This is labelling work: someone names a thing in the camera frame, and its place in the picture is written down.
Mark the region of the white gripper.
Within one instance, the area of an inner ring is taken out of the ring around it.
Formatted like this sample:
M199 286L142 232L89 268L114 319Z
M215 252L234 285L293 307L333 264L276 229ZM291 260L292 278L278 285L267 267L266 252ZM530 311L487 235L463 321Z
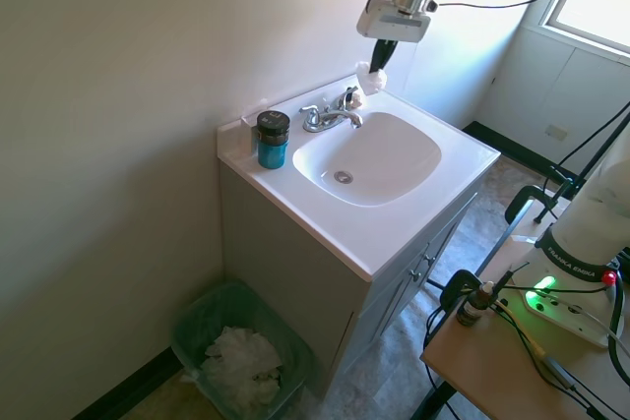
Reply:
M397 41L421 41L431 18L424 13L403 14L393 0L368 0L356 25L364 37L375 43L370 71L384 70L393 56Z

